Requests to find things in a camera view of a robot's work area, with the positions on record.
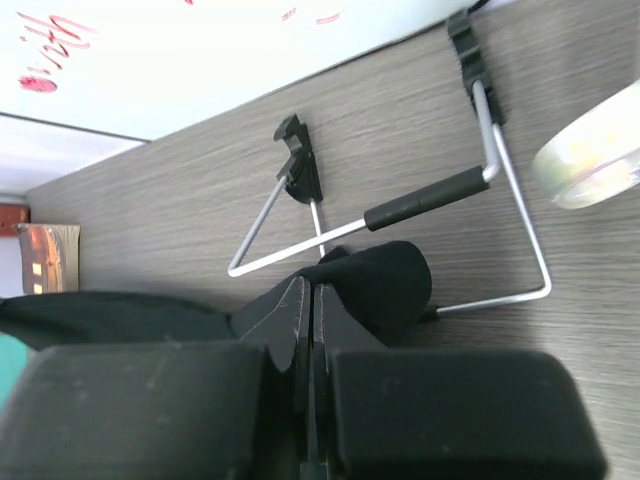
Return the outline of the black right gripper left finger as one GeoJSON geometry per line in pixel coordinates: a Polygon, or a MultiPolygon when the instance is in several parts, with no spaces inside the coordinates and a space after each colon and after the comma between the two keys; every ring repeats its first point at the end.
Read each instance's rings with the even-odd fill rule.
{"type": "Polygon", "coordinates": [[[311,288],[234,316],[167,296],[67,292],[1,304],[36,355],[1,415],[5,479],[296,479],[294,380],[311,288]]]}

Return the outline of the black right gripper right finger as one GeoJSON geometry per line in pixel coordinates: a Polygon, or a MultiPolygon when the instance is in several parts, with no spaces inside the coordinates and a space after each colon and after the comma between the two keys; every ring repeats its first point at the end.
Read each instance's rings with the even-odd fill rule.
{"type": "Polygon", "coordinates": [[[569,371],[518,349],[391,349],[314,292],[310,454],[328,479],[602,479],[569,371]]]}

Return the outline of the black t shirt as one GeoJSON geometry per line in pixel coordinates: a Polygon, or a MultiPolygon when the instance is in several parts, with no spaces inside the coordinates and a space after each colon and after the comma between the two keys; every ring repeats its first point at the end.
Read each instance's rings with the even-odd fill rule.
{"type": "Polygon", "coordinates": [[[429,266],[407,241],[351,253],[336,247],[317,264],[284,278],[233,314],[192,300],[136,292],[64,292],[1,302],[1,331],[41,351],[63,344],[226,340],[275,311],[285,294],[329,285],[352,318],[382,339],[396,339],[422,315],[432,293],[429,266]]]}

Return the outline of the orange brown cover book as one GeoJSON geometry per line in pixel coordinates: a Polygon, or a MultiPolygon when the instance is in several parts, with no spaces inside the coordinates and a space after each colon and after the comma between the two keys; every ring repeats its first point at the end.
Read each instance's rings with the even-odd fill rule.
{"type": "Polygon", "coordinates": [[[15,230],[25,295],[79,289],[79,225],[20,223],[15,230]]]}

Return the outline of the white mug orange inside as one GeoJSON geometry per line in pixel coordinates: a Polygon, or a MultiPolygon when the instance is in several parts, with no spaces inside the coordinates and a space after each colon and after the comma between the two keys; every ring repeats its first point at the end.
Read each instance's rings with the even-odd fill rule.
{"type": "Polygon", "coordinates": [[[546,197],[581,209],[639,184],[639,83],[574,120],[535,155],[533,172],[546,197]]]}

